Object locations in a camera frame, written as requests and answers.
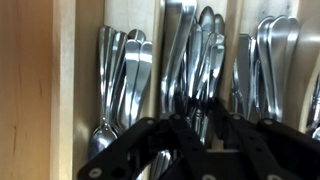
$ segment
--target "wooden drawer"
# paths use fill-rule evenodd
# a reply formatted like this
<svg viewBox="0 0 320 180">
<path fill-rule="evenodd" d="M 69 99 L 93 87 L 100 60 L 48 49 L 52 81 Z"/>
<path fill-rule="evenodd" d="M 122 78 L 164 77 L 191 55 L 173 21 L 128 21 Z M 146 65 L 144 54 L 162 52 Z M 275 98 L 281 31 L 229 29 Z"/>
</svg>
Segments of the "wooden drawer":
<svg viewBox="0 0 320 180">
<path fill-rule="evenodd" d="M 43 44 L 30 47 L 30 51 L 17 51 L 19 56 L 0 56 L 1 83 L 12 82 L 14 87 L 6 89 L 1 87 L 0 97 L 6 101 L 16 100 L 16 106 L 1 104 L 0 128 L 1 142 L 5 142 L 6 148 L 0 149 L 1 159 L 6 164 L 1 165 L 0 179 L 75 179 L 79 168 L 85 163 L 88 142 L 93 130 L 98 126 L 98 89 L 97 89 L 97 61 L 96 44 L 98 28 L 109 25 L 117 30 L 129 32 L 133 28 L 143 30 L 148 40 L 153 41 L 154 63 L 151 76 L 149 92 L 145 98 L 142 116 L 157 116 L 159 97 L 159 63 L 162 40 L 162 23 L 164 14 L 164 0 L 47 0 L 45 10 L 42 6 L 29 7 L 22 2 L 20 6 L 14 3 L 0 3 L 0 14 L 7 11 L 15 12 L 15 8 L 27 9 L 28 12 L 19 11 L 26 17 L 31 26 L 43 28 L 42 31 L 29 30 L 32 38 L 37 39 L 39 32 L 41 42 L 48 42 L 46 51 Z M 231 77 L 234 59 L 238 49 L 240 33 L 253 35 L 259 22 L 267 15 L 297 16 L 301 22 L 301 34 L 294 54 L 293 65 L 290 71 L 289 90 L 286 93 L 288 104 L 285 109 L 284 123 L 304 130 L 309 99 L 312 94 L 312 86 L 315 83 L 320 68 L 320 21 L 317 11 L 320 9 L 320 1 L 317 0 L 198 0 L 198 16 L 205 6 L 211 6 L 215 13 L 220 13 L 226 22 L 226 59 L 222 75 L 222 83 L 219 89 L 219 97 L 225 106 L 228 106 Z M 32 24 L 32 16 L 45 22 L 43 26 Z M 0 18 L 0 23 L 10 24 L 10 20 L 17 19 Z M 9 30 L 23 28 L 21 26 L 9 27 Z M 6 31 L 0 28 L 0 40 L 5 40 Z M 31 46 L 32 39 L 26 39 L 23 46 Z M 11 55 L 14 52 L 8 50 L 19 50 L 19 46 L 4 48 L 1 44 L 0 55 Z M 43 53 L 43 56 L 34 56 L 30 64 L 21 61 L 22 56 L 34 53 Z M 11 73 L 5 68 L 16 71 L 11 79 L 5 77 Z M 18 70 L 35 69 L 37 72 L 45 72 L 48 78 L 40 80 L 46 89 L 34 88 L 38 74 L 26 75 L 18 78 Z M 30 84 L 22 84 L 19 93 L 13 93 L 15 86 L 19 83 L 30 81 Z M 28 93 L 35 92 L 30 101 L 37 102 L 35 108 L 27 108 L 33 104 L 19 104 L 26 102 L 24 97 Z M 28 141 L 23 141 L 25 134 L 20 134 L 22 128 L 25 134 L 31 133 Z"/>
</svg>

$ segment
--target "cutlery organizer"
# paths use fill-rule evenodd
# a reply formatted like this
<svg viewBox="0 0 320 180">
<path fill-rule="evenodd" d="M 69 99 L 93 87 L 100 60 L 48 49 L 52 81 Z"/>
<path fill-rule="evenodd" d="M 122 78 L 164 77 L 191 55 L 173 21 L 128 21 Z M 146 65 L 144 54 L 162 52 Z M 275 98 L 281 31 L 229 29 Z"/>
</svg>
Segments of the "cutlery organizer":
<svg viewBox="0 0 320 180">
<path fill-rule="evenodd" d="M 3 152 L 1 150 L 0 155 L 7 158 L 6 162 L 12 161 L 13 165 L 16 161 L 19 163 L 33 161 L 45 169 L 41 169 L 41 172 L 37 168 L 30 168 L 28 172 L 23 168 L 10 170 L 14 174 L 23 174 L 24 179 L 42 179 L 43 177 L 48 179 L 48 172 L 50 172 L 51 179 L 69 180 L 76 179 L 79 168 L 84 165 L 90 137 L 99 125 L 96 59 L 97 34 L 101 25 L 106 24 L 124 32 L 138 28 L 146 33 L 147 40 L 153 41 L 152 74 L 141 116 L 157 117 L 159 115 L 159 67 L 161 67 L 165 1 L 50 0 L 50 2 L 52 5 L 48 5 L 50 6 L 48 9 L 53 11 L 53 16 L 50 14 L 46 20 L 49 19 L 53 23 L 52 31 L 47 30 L 53 32 L 53 52 L 47 52 L 47 54 L 53 56 L 52 67 L 40 65 L 36 67 L 46 68 L 52 72 L 50 82 L 52 96 L 51 100 L 49 98 L 47 100 L 48 104 L 51 103 L 51 113 L 47 112 L 48 116 L 51 114 L 51 119 L 45 122 L 45 126 L 51 129 L 51 136 L 41 136 L 42 127 L 30 128 L 27 131 L 36 135 L 32 136 L 33 139 L 30 142 L 19 145 L 26 148 L 20 156 L 12 156 L 11 149 L 4 149 Z M 289 72 L 289 90 L 285 93 L 288 103 L 285 105 L 284 123 L 304 131 L 313 86 L 320 71 L 320 21 L 317 13 L 320 9 L 320 1 L 198 0 L 197 17 L 205 6 L 211 6 L 215 13 L 220 13 L 226 23 L 226 57 L 219 88 L 219 98 L 226 107 L 230 102 L 233 63 L 237 55 L 240 33 L 253 35 L 259 22 L 268 15 L 295 16 L 299 19 L 301 32 Z M 45 108 L 39 107 L 29 113 L 36 114 L 46 110 Z M 32 124 L 34 121 L 42 122 L 43 120 L 35 117 L 23 123 L 15 122 L 17 125 L 14 126 L 10 124 L 8 127 L 12 129 L 9 133 L 10 137 L 15 136 L 13 127 L 26 126 L 26 122 Z M 33 142 L 37 141 L 49 141 L 51 145 L 49 147 L 49 144 L 46 144 L 46 149 L 40 150 L 33 145 Z M 42 156 L 38 157 L 34 152 L 39 152 Z M 10 167 L 1 167 L 0 179 L 10 177 L 8 174 L 3 175 L 2 178 L 2 174 L 9 172 L 7 168 Z"/>
</svg>

